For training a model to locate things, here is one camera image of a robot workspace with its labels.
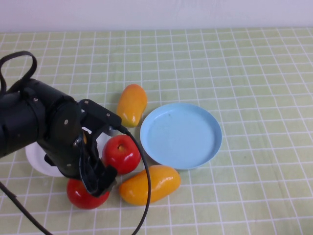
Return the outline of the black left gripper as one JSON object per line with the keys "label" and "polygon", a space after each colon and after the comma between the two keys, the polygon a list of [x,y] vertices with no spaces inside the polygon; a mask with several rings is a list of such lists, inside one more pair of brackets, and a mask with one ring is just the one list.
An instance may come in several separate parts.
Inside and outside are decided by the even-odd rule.
{"label": "black left gripper", "polygon": [[62,99],[47,114],[45,137],[39,146],[45,161],[70,179],[82,180],[89,194],[100,197],[110,192],[117,177],[111,165],[99,158],[96,139],[103,132],[103,107],[89,99]]}

